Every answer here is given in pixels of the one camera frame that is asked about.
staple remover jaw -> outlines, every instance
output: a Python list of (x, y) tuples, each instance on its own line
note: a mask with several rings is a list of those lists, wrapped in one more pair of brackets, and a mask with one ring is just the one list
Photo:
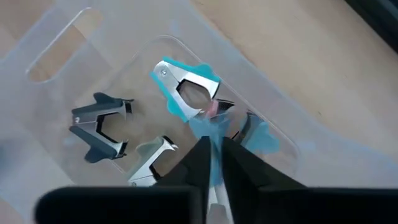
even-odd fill
[(127, 174), (129, 185), (148, 187), (154, 185), (160, 175), (154, 169), (153, 163), (165, 151), (175, 151), (178, 147), (167, 137), (156, 137), (150, 142), (137, 146), (137, 152), (141, 155), (141, 161)]
[(90, 163), (102, 159), (117, 159), (125, 156), (127, 141), (116, 142), (101, 132), (104, 117), (119, 113), (126, 119), (127, 113), (132, 113), (131, 103), (134, 100), (124, 100), (110, 97), (104, 93), (95, 93), (95, 104), (72, 110), (73, 125), (69, 130), (90, 145), (85, 160)]
[(213, 73), (209, 65), (201, 64), (192, 67), (167, 57), (155, 66), (151, 77), (165, 95), (168, 111), (179, 116), (183, 122), (196, 116), (202, 109), (187, 105), (178, 92), (180, 85), (184, 81), (189, 81), (202, 86), (213, 99), (221, 83), (221, 79)]

wooden surface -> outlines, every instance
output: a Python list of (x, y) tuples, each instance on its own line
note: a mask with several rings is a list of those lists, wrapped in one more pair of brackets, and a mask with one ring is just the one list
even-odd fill
[[(343, 0), (192, 1), (321, 124), (398, 161), (398, 55)], [(51, 2), (1, 1), (0, 57)]]

black object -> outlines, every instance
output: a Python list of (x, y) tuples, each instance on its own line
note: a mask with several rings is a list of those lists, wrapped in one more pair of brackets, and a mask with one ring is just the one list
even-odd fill
[[(205, 223), (210, 139), (152, 187), (64, 188), (45, 195), (38, 224)], [(234, 223), (397, 223), (398, 190), (308, 188), (224, 138), (223, 175)]]
[(101, 128), (105, 116), (131, 113), (131, 102), (134, 100), (113, 98), (104, 93), (95, 93), (94, 99), (95, 104), (72, 110), (73, 126), (69, 130), (90, 145), (85, 156), (86, 161), (95, 163), (102, 159), (121, 158), (125, 156), (127, 142), (118, 144), (105, 135)]
[(346, 0), (398, 53), (398, 0)]

clear plastic tray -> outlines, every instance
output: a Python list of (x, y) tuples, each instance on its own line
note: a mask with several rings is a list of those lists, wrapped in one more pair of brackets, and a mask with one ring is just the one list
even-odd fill
[[(51, 79), (27, 72), (37, 57), (87, 8), (104, 19)], [(0, 83), (0, 197), (28, 220), (37, 197), (69, 184), (127, 185), (137, 163), (135, 147), (166, 134), (181, 149), (161, 158), (166, 173), (194, 145), (187, 124), (168, 113), (149, 73), (163, 56), (207, 63), (222, 79), (216, 98), (245, 105), (270, 125), (279, 151), (263, 157), (305, 185), (397, 187), (397, 164), (377, 151), (329, 132), (272, 84), (265, 74), (213, 30), (189, 1), (58, 1), (2, 61)], [(84, 161), (88, 146), (69, 132), (71, 110), (93, 93), (134, 98), (133, 114), (107, 118), (117, 140), (129, 139), (127, 156)]]

transparent plastic container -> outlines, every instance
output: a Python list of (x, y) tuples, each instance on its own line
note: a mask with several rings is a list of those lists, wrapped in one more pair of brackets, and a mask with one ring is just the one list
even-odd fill
[[(52, 78), (28, 73), (40, 55), (85, 9), (101, 25)], [(185, 0), (57, 1), (1, 62), (0, 197), (26, 220), (39, 196), (60, 186), (127, 185), (140, 159), (135, 147), (167, 135), (180, 150), (158, 168), (167, 173), (195, 144), (188, 124), (171, 115), (149, 73), (163, 56), (209, 64), (222, 79), (216, 98), (244, 105), (269, 123), (279, 151), (266, 162), (309, 186), (397, 187), (398, 166), (377, 151), (342, 139), (317, 124), (265, 74), (213, 30)], [(69, 132), (71, 110), (93, 93), (134, 98), (126, 121), (106, 118), (116, 140), (129, 139), (127, 156), (84, 161), (88, 145)]]

